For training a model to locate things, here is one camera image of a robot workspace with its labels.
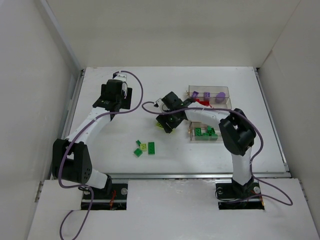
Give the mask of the small purple lego brick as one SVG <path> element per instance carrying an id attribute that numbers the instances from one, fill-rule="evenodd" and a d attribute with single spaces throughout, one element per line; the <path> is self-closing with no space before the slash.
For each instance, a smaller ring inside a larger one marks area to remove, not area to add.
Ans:
<path id="1" fill-rule="evenodd" d="M 191 94 L 191 98 L 192 99 L 198 99 L 199 98 L 199 92 L 193 91 L 192 94 Z"/>

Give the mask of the green lego brick bottom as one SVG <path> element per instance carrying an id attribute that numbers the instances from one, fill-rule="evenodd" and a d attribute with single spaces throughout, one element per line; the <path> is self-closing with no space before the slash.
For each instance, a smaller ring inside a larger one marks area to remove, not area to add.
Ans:
<path id="1" fill-rule="evenodd" d="M 133 154 L 139 158 L 143 154 L 143 151 L 138 147 L 134 150 Z"/>

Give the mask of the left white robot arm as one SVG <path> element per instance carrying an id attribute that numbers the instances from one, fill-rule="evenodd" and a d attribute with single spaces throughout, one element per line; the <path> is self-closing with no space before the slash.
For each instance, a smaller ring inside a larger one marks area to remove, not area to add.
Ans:
<path id="1" fill-rule="evenodd" d="M 87 185 L 106 194 L 112 191 L 112 178 L 92 167 L 89 145 L 98 133 L 115 117 L 115 112 L 131 107 L 132 88 L 127 85 L 127 75 L 117 74 L 101 85 L 100 97 L 82 124 L 65 139 L 56 139 L 52 150 L 52 175 L 59 177 L 61 162 L 65 158 L 61 179 Z"/>

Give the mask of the red irregular lego piece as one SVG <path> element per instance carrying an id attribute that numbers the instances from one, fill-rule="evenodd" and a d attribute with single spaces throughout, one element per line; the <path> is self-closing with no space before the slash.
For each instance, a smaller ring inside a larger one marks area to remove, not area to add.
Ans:
<path id="1" fill-rule="evenodd" d="M 206 106 L 206 107 L 212 108 L 212 106 L 211 106 L 209 101 L 200 100 L 198 98 L 196 98 L 195 101 L 198 102 L 199 104 L 201 104 L 202 106 Z"/>

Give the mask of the small lime lego brick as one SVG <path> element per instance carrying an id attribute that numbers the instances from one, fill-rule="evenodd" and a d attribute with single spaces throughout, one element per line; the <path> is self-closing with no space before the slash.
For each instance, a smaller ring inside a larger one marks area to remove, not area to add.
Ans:
<path id="1" fill-rule="evenodd" d="M 148 150 L 148 145 L 146 143 L 141 143 L 139 145 L 139 148 L 140 148 L 141 151 L 145 152 L 145 151 Z"/>

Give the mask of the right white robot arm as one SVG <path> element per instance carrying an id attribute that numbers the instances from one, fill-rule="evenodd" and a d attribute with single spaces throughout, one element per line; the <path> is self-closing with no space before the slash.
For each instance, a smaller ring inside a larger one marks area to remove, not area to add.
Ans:
<path id="1" fill-rule="evenodd" d="M 234 198 L 246 198 L 253 187 L 250 171 L 252 146 L 256 137 L 253 127 L 246 121 L 242 110 L 236 108 L 213 110 L 193 98 L 181 100 L 174 92 L 159 98 L 154 104 L 161 112 L 156 120 L 166 133 L 171 133 L 182 121 L 200 122 L 204 125 L 218 126 L 225 148 L 231 153 L 233 174 L 231 185 Z"/>

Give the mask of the long green lego brick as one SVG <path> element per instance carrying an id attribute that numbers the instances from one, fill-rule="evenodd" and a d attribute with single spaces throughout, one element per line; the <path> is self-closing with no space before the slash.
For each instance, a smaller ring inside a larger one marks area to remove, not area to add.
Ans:
<path id="1" fill-rule="evenodd" d="M 154 155 L 155 152 L 155 143 L 154 142 L 148 142 L 147 144 L 147 150 L 149 155 Z"/>

